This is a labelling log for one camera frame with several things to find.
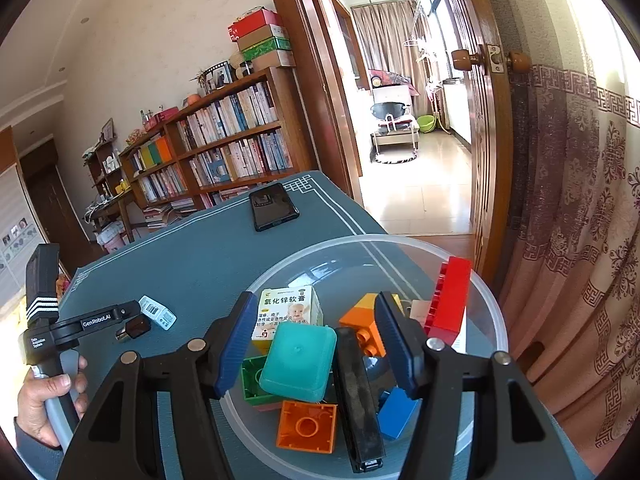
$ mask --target sleeve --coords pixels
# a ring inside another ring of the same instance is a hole
[[[18,455],[37,478],[54,480],[62,464],[62,449],[45,446],[27,435],[15,421],[15,444]]]

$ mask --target door knob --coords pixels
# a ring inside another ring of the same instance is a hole
[[[531,70],[531,58],[518,50],[510,50],[507,54],[507,67],[516,74],[526,74]]]
[[[462,70],[462,72],[469,72],[473,65],[482,65],[484,58],[482,57],[482,51],[477,54],[469,54],[468,50],[454,50],[451,53],[451,60],[453,61],[453,68],[456,70]]]

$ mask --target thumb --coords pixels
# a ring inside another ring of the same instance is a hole
[[[35,379],[29,381],[27,397],[35,402],[44,402],[47,399],[62,396],[71,388],[71,378],[68,374],[58,375],[47,379]]]

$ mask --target wooden desk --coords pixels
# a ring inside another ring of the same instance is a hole
[[[105,205],[94,210],[89,215],[89,220],[94,223],[94,227],[98,229],[98,232],[100,232],[102,230],[100,225],[101,219],[111,221],[114,217],[121,216],[129,242],[133,242],[133,231],[131,229],[131,222],[129,221],[129,213],[127,213],[127,204],[134,200],[135,197],[133,196],[133,192],[131,188],[129,188],[124,193],[121,193],[116,198],[107,202]]]

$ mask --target black phone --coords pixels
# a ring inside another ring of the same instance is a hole
[[[300,211],[279,182],[249,193],[249,199],[256,231],[264,231],[300,216]]]

